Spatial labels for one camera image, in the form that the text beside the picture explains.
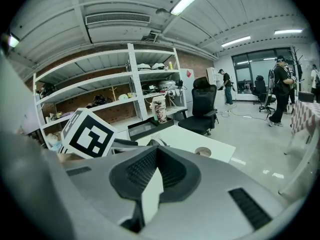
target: checkered cloth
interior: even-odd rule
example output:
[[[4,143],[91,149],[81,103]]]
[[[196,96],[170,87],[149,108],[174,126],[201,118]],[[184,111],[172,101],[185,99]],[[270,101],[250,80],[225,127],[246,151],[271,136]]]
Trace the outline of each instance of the checkered cloth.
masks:
[[[320,127],[320,103],[299,101],[294,106],[291,118],[292,134],[306,128]]]

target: chair backrest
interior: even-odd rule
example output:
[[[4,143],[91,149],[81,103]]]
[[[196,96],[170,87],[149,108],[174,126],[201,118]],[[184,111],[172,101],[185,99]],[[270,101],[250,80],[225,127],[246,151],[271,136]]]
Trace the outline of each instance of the chair backrest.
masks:
[[[202,117],[212,111],[215,105],[217,86],[210,85],[207,78],[200,77],[193,82],[192,89],[192,114],[195,117]]]
[[[258,75],[256,77],[256,81],[254,81],[255,84],[255,91],[259,94],[266,94],[267,88],[266,83],[264,81],[264,77],[262,75]]]

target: air vent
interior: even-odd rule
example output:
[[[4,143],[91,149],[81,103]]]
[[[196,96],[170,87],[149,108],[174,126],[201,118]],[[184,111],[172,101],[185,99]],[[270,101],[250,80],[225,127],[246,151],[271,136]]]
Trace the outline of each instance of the air vent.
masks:
[[[83,174],[89,171],[91,171],[90,167],[84,166],[77,169],[67,170],[66,174],[68,174],[68,176],[74,176],[74,175]]]
[[[139,23],[150,23],[150,16],[131,13],[131,12],[108,12],[93,14],[85,17],[85,24],[95,23],[108,23],[108,22],[139,22]]]
[[[229,194],[255,230],[260,229],[271,221],[270,216],[262,210],[243,188],[233,189],[229,191]]]

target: white desk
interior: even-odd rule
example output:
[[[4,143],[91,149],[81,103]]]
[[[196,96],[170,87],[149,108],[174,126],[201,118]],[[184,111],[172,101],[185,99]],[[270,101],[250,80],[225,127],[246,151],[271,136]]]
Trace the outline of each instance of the white desk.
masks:
[[[152,137],[163,140],[168,146],[194,153],[199,147],[206,147],[211,150],[212,159],[229,163],[236,147],[211,139],[206,136],[194,133],[179,126],[173,125],[151,135],[137,140],[139,146],[145,146]]]

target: shelving unit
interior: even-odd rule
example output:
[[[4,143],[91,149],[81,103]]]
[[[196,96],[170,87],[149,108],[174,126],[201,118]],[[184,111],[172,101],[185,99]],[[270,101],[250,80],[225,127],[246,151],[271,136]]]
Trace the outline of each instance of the shelving unit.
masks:
[[[155,63],[165,63],[171,57],[174,57],[177,69],[138,71],[137,64],[145,63],[152,65]],[[80,81],[67,87],[64,87],[38,101],[36,100],[37,82],[58,85],[70,79],[84,76],[86,74],[120,67],[125,68],[126,72],[108,74]],[[128,43],[127,49],[108,50],[88,54],[64,62],[63,64],[60,64],[39,76],[34,74],[34,106],[36,108],[39,108],[43,104],[53,104],[54,107],[56,107],[56,104],[68,101],[69,99],[73,99],[75,97],[82,96],[97,90],[105,89],[111,86],[129,84],[131,92],[136,94],[135,97],[117,100],[111,103],[90,108],[91,111],[96,112],[99,110],[104,110],[114,106],[119,106],[122,104],[133,102],[136,116],[124,119],[122,121],[111,123],[111,125],[117,128],[119,132],[127,131],[128,126],[144,121],[153,116],[152,114],[150,114],[150,112],[147,112],[145,99],[163,95],[163,93],[152,93],[144,95],[141,88],[141,82],[164,80],[167,78],[173,80],[181,79],[180,64],[176,49],[173,48],[172,51],[135,49],[133,44]],[[182,102],[179,101],[177,107],[169,106],[167,108],[168,116],[186,108],[186,98],[184,90],[182,90],[182,96]],[[49,145],[46,140],[44,129],[47,129],[54,125],[58,125],[62,122],[66,122],[71,117],[72,115],[68,115],[58,120],[46,124],[41,124],[39,115],[37,114],[40,130],[48,147]]]

